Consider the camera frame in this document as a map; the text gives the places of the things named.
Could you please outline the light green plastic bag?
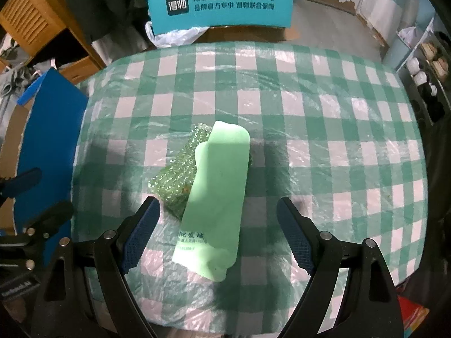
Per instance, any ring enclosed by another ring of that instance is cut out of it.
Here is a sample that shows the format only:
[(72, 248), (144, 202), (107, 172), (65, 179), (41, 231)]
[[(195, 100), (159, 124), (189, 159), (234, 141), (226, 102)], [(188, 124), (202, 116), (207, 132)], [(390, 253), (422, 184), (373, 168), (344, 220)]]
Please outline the light green plastic bag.
[(172, 260), (205, 279), (222, 282), (237, 258), (250, 162), (249, 132), (216, 121), (195, 149), (196, 175)]

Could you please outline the green bubble wrap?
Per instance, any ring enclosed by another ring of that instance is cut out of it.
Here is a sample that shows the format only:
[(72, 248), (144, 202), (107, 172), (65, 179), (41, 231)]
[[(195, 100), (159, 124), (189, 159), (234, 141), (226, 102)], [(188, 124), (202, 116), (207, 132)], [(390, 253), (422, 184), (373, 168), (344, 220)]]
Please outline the green bubble wrap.
[(195, 152), (198, 145), (208, 141), (213, 128), (196, 124), (184, 147), (148, 181), (150, 193), (163, 203), (165, 209), (176, 219), (182, 220), (195, 176)]

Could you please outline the grey clothes pile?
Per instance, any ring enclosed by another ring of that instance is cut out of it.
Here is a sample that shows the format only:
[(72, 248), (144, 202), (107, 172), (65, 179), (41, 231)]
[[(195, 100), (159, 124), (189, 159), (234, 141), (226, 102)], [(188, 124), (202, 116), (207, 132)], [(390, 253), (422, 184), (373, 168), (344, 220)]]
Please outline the grey clothes pile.
[(26, 89), (40, 77), (36, 70), (27, 66), (17, 66), (1, 74), (1, 98), (20, 97)]

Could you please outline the wooden louvered wardrobe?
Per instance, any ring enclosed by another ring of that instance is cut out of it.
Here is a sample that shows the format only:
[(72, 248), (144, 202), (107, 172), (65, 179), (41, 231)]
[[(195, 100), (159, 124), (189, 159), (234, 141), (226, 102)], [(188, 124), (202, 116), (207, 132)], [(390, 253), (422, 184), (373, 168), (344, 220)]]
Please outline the wooden louvered wardrobe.
[(87, 43), (64, 0), (6, 0), (1, 7), (1, 27), (28, 54), (26, 64), (32, 63), (62, 33), (70, 33), (76, 44), (66, 39), (60, 52), (66, 54), (68, 49), (80, 46), (84, 54), (63, 64), (58, 71), (73, 84), (105, 68), (105, 63)]

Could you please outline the white plastic bag under box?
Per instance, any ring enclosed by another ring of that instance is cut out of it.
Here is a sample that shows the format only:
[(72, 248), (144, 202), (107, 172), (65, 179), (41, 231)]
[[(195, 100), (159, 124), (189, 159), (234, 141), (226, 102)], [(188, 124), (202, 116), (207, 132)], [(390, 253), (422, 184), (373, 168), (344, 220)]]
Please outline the white plastic bag under box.
[(209, 27), (193, 27), (187, 30), (173, 30), (164, 34), (156, 34), (151, 21), (147, 21), (145, 24), (147, 37), (157, 49), (193, 44), (208, 30)]

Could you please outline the brown cardboard box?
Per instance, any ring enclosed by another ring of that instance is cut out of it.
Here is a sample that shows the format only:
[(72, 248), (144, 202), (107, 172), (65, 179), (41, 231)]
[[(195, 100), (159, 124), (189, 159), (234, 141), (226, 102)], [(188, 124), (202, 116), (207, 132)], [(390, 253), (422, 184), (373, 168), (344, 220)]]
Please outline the brown cardboard box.
[(195, 43), (252, 41), (280, 43), (300, 39), (296, 28), (271, 28), (263, 26), (228, 26), (209, 28)]

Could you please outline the shoe rack with shoes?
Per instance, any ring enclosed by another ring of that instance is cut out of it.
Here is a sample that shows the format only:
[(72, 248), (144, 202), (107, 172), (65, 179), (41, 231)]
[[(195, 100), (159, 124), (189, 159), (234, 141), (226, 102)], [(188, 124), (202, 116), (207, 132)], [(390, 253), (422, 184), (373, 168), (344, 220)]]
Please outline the shoe rack with shoes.
[(383, 64), (399, 75), (424, 127), (432, 127), (450, 114), (450, 36), (431, 17), (425, 26), (396, 32)]

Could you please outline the teal shipping box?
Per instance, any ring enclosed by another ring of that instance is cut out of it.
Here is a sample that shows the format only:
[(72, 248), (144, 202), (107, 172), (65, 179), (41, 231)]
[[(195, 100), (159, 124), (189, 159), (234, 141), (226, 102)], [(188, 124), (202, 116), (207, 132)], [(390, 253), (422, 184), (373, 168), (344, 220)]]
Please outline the teal shipping box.
[(194, 27), (289, 28), (293, 0), (147, 0), (155, 34)]

